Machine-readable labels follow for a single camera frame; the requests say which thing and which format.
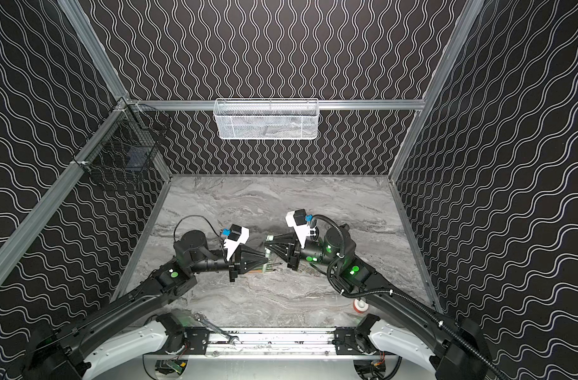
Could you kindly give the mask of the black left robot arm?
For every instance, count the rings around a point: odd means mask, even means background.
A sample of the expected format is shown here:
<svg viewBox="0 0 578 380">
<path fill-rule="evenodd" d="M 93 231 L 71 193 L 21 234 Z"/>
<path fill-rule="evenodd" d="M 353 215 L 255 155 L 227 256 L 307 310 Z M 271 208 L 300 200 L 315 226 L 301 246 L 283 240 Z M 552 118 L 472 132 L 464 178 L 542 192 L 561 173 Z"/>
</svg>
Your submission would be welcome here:
<svg viewBox="0 0 578 380">
<path fill-rule="evenodd" d="M 131 332 L 125 329 L 181 298 L 197 284 L 199 273 L 227 272 L 235 281 L 268 263 L 264 253 L 247 246 L 248 229 L 233 225 L 222 237 L 222 247 L 210 250 L 203 231 L 186 232 L 173 243 L 174 257 L 132 291 L 62 328 L 33 332 L 20 367 L 22 377 L 94 379 L 144 354 L 186 352 L 185 328 L 172 313 Z"/>
</svg>

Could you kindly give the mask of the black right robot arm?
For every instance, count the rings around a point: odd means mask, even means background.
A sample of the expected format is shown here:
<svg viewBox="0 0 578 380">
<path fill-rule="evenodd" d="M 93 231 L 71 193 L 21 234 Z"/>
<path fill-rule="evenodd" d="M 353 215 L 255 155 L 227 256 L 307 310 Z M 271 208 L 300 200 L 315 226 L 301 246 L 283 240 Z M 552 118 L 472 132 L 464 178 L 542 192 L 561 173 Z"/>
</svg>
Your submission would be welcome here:
<svg viewBox="0 0 578 380">
<path fill-rule="evenodd" d="M 302 262 L 324 264 L 332 288 L 352 299 L 355 310 L 379 311 L 355 328 L 354 341 L 362 353 L 394 354 L 437 379 L 506 378 L 492 362 L 479 325 L 455 321 L 393 285 L 357 256 L 349 225 L 330 227 L 323 237 L 301 238 L 297 232 L 269 236 L 264 247 L 293 270 Z"/>
</svg>

